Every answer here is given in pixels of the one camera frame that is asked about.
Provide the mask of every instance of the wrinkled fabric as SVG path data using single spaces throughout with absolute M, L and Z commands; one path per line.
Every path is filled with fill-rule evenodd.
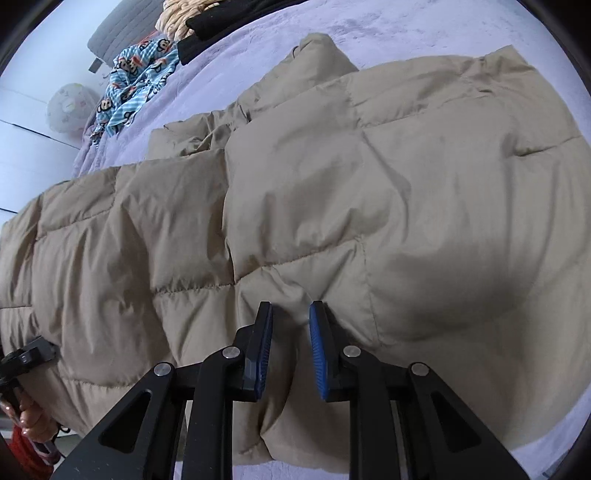
M 382 361 L 429 364 L 509 448 L 589 384 L 591 149 L 512 47 L 357 71 L 313 34 L 148 152 L 2 230 L 2 346 L 59 346 L 22 378 L 59 422 L 88 432 L 157 362 L 230 344 L 262 300 L 267 390 L 234 406 L 235 463 L 348 469 L 348 406 L 316 392 L 313 300 Z
M 96 108 L 90 136 L 98 145 L 131 125 L 136 113 L 166 85 L 178 65 L 177 46 L 166 38 L 152 38 L 126 48 L 113 60 L 105 94 Z

